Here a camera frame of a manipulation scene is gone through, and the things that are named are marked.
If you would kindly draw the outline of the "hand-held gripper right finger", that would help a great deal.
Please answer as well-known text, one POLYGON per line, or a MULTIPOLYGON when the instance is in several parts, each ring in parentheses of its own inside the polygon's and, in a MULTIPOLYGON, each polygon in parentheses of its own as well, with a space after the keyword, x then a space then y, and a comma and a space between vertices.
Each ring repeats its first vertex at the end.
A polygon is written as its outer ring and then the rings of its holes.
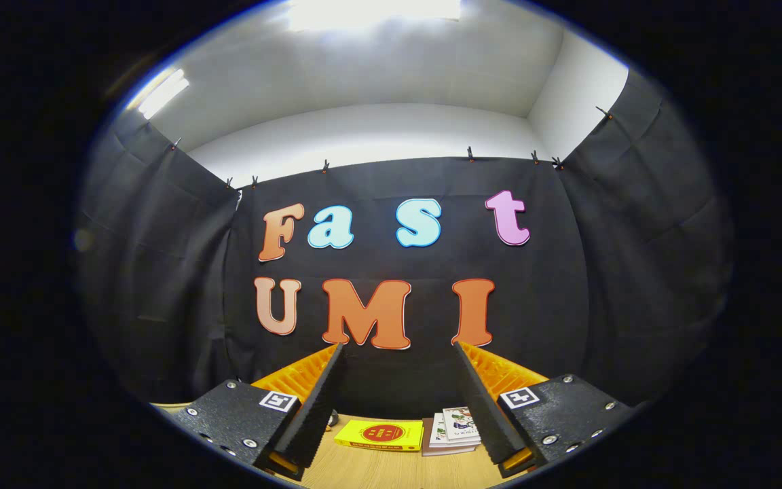
POLYGON ((547 378, 465 342, 453 350, 464 405, 503 479, 546 471, 636 414, 576 374, 547 378))

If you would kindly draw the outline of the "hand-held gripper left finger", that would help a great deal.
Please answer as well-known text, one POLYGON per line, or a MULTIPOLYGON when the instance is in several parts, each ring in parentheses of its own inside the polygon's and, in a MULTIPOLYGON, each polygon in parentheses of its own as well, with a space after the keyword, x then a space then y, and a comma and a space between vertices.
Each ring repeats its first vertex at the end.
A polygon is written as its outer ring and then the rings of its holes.
POLYGON ((345 362, 345 347, 332 344, 253 383, 226 380, 170 419, 239 467, 300 481, 322 443, 345 362))

